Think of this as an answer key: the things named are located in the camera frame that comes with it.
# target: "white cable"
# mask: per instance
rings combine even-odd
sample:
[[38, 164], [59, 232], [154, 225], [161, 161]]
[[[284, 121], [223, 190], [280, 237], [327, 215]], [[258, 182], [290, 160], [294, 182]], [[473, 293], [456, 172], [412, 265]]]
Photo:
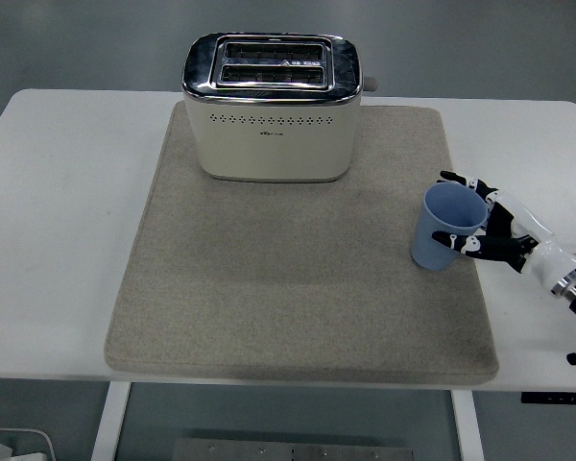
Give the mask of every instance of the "white cable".
[[57, 461], [56, 460], [56, 454], [54, 453], [54, 446], [51, 444], [51, 439], [42, 430], [25, 429], [25, 428], [19, 428], [19, 427], [0, 427], [0, 432], [32, 432], [33, 434], [42, 435], [45, 438], [45, 440], [47, 441], [47, 445], [49, 446], [49, 451], [51, 452], [51, 459], [53, 461]]

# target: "toaster lever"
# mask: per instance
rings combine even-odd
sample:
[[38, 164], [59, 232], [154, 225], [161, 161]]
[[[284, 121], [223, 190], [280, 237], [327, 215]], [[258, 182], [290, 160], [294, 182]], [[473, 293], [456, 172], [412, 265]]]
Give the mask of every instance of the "toaster lever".
[[364, 77], [363, 91], [376, 91], [376, 90], [377, 90], [377, 79], [375, 77]]

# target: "toaster vent holes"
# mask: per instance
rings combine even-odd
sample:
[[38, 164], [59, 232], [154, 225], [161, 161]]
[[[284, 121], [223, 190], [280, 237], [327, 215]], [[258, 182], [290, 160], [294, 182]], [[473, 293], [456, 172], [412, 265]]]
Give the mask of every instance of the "toaster vent holes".
[[222, 123], [250, 123], [251, 125], [330, 125], [333, 123], [332, 117], [246, 117], [245, 115], [223, 115], [212, 113], [209, 115], [212, 122]]

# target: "robot finger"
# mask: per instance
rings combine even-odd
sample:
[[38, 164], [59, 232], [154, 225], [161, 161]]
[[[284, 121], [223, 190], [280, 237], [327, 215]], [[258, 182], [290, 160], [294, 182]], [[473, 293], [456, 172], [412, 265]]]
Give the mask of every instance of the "robot finger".
[[473, 189], [475, 193], [482, 197], [482, 200], [484, 201], [487, 201], [487, 197], [490, 197], [493, 192], [498, 190], [494, 187], [488, 187], [487, 184], [482, 180], [457, 175], [452, 171], [442, 170], [440, 172], [440, 176], [442, 177], [443, 181], [457, 182], [458, 184]]
[[529, 251], [515, 238], [456, 235], [440, 230], [436, 230], [431, 236], [456, 252], [489, 261], [515, 262]]

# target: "power strip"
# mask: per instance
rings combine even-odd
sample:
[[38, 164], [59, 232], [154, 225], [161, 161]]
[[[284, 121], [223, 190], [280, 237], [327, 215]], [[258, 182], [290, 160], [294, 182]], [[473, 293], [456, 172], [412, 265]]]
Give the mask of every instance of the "power strip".
[[0, 444], [0, 461], [47, 461], [47, 456], [44, 453], [21, 454], [19, 456], [11, 456], [11, 454], [11, 448]]

